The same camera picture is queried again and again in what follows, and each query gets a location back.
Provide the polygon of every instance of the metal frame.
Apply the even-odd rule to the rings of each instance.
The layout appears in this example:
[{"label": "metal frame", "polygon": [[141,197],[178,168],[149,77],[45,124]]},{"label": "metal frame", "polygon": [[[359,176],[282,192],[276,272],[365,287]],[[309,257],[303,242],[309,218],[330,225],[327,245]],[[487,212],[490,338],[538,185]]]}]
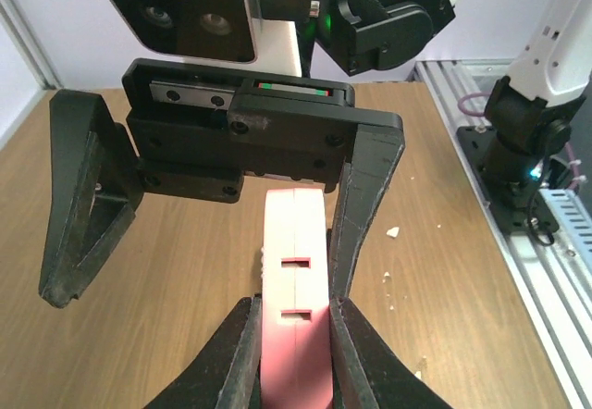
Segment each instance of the metal frame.
[{"label": "metal frame", "polygon": [[[592,382],[588,378],[592,370],[592,277],[588,263],[592,245],[584,226],[592,228],[592,221],[572,193],[543,191],[549,208],[561,222],[555,245],[543,248],[526,235],[501,234],[456,138],[459,127],[489,125],[483,118],[469,118],[458,110],[459,98],[483,91],[467,67],[454,61],[418,62],[415,77],[425,82],[432,93],[567,400],[574,408],[590,408]],[[490,73],[495,78],[504,74],[506,67],[503,63],[480,62],[475,66],[475,74],[484,77]],[[475,100],[471,108],[483,108],[485,101]],[[574,232],[575,224],[583,227],[581,231]]]},{"label": "metal frame", "polygon": [[44,90],[62,88],[63,85],[49,59],[45,56],[14,0],[0,0],[0,22],[5,24],[8,34],[41,88]]}]

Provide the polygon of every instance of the wooden surface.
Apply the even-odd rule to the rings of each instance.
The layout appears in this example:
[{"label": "wooden surface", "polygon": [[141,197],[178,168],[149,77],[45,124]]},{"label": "wooden surface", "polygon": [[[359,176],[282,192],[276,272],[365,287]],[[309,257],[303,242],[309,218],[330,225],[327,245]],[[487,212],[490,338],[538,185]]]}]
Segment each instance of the wooden surface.
[{"label": "wooden surface", "polygon": [[[403,116],[407,150],[352,299],[454,407],[566,407],[426,87],[356,92],[358,106]],[[123,92],[104,94],[123,121]],[[141,407],[240,297],[260,291],[265,192],[293,184],[249,179],[235,205],[146,195],[81,300],[53,309],[37,296],[50,205],[47,101],[0,153],[0,407]],[[335,199],[326,198],[329,219]]]}]

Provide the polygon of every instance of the pink object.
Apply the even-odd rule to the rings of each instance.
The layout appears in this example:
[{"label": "pink object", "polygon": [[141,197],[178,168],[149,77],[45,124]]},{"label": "pink object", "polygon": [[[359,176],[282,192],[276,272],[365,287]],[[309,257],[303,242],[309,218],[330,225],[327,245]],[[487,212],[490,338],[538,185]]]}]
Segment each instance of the pink object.
[{"label": "pink object", "polygon": [[328,306],[323,192],[268,192],[261,354],[264,409],[332,407]]}]

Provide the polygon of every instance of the black mounting plate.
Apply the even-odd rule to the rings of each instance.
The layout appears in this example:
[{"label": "black mounting plate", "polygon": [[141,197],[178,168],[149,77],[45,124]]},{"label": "black mounting plate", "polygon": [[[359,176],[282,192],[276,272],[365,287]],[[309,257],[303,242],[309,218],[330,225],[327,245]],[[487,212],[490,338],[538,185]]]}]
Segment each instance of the black mounting plate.
[{"label": "black mounting plate", "polygon": [[[476,127],[460,127],[456,131],[456,136],[464,155],[471,164],[471,170],[475,174],[486,200],[489,201],[489,209],[501,233],[512,235],[528,232],[526,225],[527,212],[525,208],[516,209],[508,207],[501,200],[500,187],[486,182],[481,176],[481,164],[489,144],[496,136],[494,128],[487,127],[485,131],[481,132],[477,131]],[[547,203],[540,193],[536,194],[535,215],[539,222],[543,224],[545,233],[548,231],[554,233],[559,230],[559,224],[555,216],[553,216],[553,212],[549,210]]]}]

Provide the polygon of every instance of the white debris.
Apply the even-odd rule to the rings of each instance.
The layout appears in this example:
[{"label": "white debris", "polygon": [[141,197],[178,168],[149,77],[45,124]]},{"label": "white debris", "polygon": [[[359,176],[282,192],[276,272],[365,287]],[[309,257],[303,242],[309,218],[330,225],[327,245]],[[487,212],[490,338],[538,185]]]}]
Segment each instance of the white debris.
[{"label": "white debris", "polygon": [[399,228],[393,227],[392,229],[387,231],[387,236],[391,237],[393,240],[399,236]]}]

